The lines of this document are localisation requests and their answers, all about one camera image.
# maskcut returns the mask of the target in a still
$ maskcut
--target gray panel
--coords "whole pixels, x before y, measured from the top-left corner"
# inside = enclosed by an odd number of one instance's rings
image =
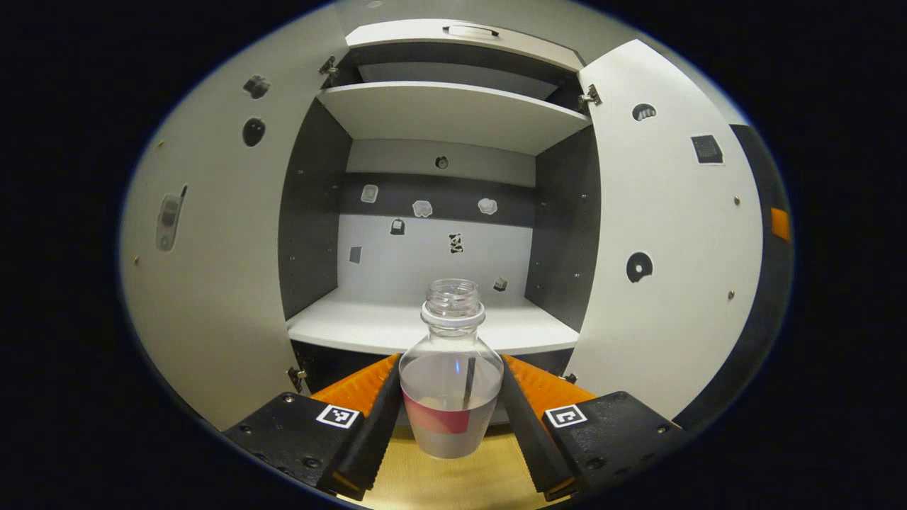
[[[378,187],[375,203],[361,200],[366,184]],[[531,227],[535,190],[501,182],[477,181],[433,175],[404,173],[347,173],[344,176],[340,211],[344,214],[367,214],[413,218],[413,202],[429,201],[429,219],[496,223]],[[494,214],[479,211],[479,201],[497,201]]]
[[[693,431],[700,431],[714,421],[756,375],[784,324],[794,281],[794,244],[772,233],[772,208],[787,211],[790,215],[784,181],[756,129],[735,124],[731,125],[731,129],[743,147],[759,193],[763,228],[762,268],[753,308],[725,364],[674,418],[675,423]]]
[[[592,126],[536,157],[535,187],[526,299],[579,332],[599,252],[601,184]]]
[[[353,139],[312,101],[289,157],[278,227],[278,270],[289,319],[337,286],[340,184]]]
[[[564,369],[567,368],[567,363],[570,361],[570,356],[572,354],[572,348],[565,348],[549,352],[537,352],[535,354],[521,354],[514,356],[514,358],[525,361],[530,365],[560,377],[563,375]]]

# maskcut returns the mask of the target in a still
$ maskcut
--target shelf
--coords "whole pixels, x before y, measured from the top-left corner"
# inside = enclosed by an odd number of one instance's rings
[[[353,140],[469,143],[535,156],[591,125],[551,103],[456,83],[360,83],[317,98]]]
[[[364,299],[361,294],[335,289],[287,321],[289,337],[322,347],[390,355],[407,350],[427,334],[419,317],[424,295]],[[579,336],[516,294],[486,305],[485,314],[479,336],[504,354],[572,348]]]

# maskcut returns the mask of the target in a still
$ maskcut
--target black sticker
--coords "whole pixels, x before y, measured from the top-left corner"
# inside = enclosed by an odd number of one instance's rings
[[[451,238],[451,253],[463,253],[463,241],[460,239],[460,234],[450,234],[447,237]]]
[[[696,157],[700,163],[721,163],[724,162],[724,156],[718,142],[711,134],[705,136],[694,136],[693,148],[696,149]]]
[[[399,218],[397,218],[394,221],[391,221],[391,235],[392,236],[406,235],[406,223]]]
[[[655,107],[651,104],[637,104],[636,108],[633,109],[633,119],[638,123],[654,116]]]
[[[242,126],[242,141],[249,147],[255,147],[265,136],[265,123],[261,119],[249,119]]]
[[[249,93],[252,96],[252,99],[259,99],[268,93],[268,89],[271,88],[271,84],[267,80],[255,74],[242,85],[242,90]]]
[[[627,278],[633,283],[642,280],[642,277],[652,274],[652,259],[649,255],[639,251],[630,255],[627,260]]]

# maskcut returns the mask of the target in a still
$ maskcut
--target cabinet door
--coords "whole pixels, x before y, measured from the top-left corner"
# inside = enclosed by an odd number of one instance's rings
[[[570,71],[582,67],[565,48],[532,35],[452,19],[402,19],[359,26],[346,37],[351,48],[390,43],[455,43],[494,48],[555,64]]]
[[[716,106],[641,41],[579,78],[602,100],[589,104],[601,231],[567,372],[597,395],[624,390],[673,418],[724,363],[752,306],[763,239],[756,183]],[[642,104],[655,115],[635,118]],[[642,262],[628,264],[637,253]],[[637,279],[645,260],[652,272]]]
[[[167,117],[132,179],[119,246],[132,325],[167,382],[221,430],[293,390],[280,197],[299,126],[325,81],[317,69],[346,51],[332,5],[252,45]],[[254,74],[271,85],[255,100],[243,90]],[[250,118],[265,125],[253,147],[241,135]],[[172,249],[159,250],[161,199],[184,184]]]

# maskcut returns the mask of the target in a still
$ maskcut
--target plastic bottle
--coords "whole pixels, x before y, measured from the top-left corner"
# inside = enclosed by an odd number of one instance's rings
[[[479,286],[437,280],[422,306],[428,336],[400,358],[406,414],[419,448],[438,458],[468,456],[482,443],[503,379],[503,361],[482,342]]]

